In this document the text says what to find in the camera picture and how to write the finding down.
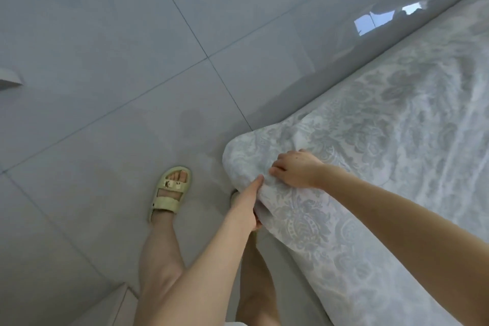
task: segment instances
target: foot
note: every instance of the foot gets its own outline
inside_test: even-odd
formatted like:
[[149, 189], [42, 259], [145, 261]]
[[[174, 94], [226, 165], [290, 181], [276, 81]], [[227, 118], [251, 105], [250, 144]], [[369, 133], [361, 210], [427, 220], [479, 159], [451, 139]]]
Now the foot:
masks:
[[[185, 183], [187, 181], [187, 172], [184, 170], [179, 170], [179, 171], [176, 171], [170, 175], [167, 175], [166, 179], [170, 179], [171, 181], [180, 181], [180, 182]], [[158, 196], [158, 197], [171, 197], [177, 201], [180, 201], [180, 199], [182, 197], [182, 193], [181, 192], [175, 192], [175, 191], [168, 191], [166, 189], [159, 188], [156, 196]], [[151, 221], [155, 221], [155, 219], [158, 219], [158, 216], [160, 216], [160, 215], [168, 215], [168, 214], [174, 215], [174, 212], [170, 212], [169, 210], [154, 210]]]

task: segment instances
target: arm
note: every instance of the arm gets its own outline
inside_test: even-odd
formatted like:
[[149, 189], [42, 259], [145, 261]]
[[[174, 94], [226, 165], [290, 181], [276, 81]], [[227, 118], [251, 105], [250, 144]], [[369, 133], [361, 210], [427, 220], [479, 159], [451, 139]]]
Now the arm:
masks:
[[175, 282], [151, 326], [221, 326], [249, 234], [260, 175], [237, 198], [223, 224], [195, 263]]
[[466, 326], [489, 324], [489, 245], [414, 202], [323, 164], [281, 154], [270, 174], [319, 188], [355, 215], [437, 302]]

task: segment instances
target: mattress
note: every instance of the mattress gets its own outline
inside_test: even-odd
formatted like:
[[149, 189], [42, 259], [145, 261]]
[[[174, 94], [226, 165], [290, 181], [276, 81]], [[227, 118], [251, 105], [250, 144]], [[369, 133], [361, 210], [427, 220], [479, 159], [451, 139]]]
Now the mattress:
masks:
[[266, 175], [257, 214], [335, 326], [458, 324], [336, 200], [267, 174], [279, 153], [300, 148], [488, 242], [489, 0], [463, 0], [223, 155], [238, 189]]

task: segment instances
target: forearm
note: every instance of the forearm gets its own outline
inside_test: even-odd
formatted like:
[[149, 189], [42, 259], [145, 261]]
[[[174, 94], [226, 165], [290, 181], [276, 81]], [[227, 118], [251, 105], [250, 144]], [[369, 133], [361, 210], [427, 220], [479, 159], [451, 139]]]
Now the forearm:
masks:
[[486, 243], [412, 201], [335, 167], [325, 166], [319, 187], [355, 215], [460, 322], [487, 324]]
[[150, 325], [223, 325], [251, 229], [228, 215], [204, 252], [168, 292]]

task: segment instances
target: bedsheet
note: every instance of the bedsheet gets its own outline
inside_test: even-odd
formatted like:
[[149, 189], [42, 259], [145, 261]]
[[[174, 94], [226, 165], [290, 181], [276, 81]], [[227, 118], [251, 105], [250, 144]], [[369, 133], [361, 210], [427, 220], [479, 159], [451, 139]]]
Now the bedsheet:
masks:
[[455, 325], [336, 200], [267, 174], [281, 152], [325, 162], [402, 195], [489, 241], [489, 0], [464, 0], [285, 121], [231, 141], [238, 189], [256, 206], [335, 326]]

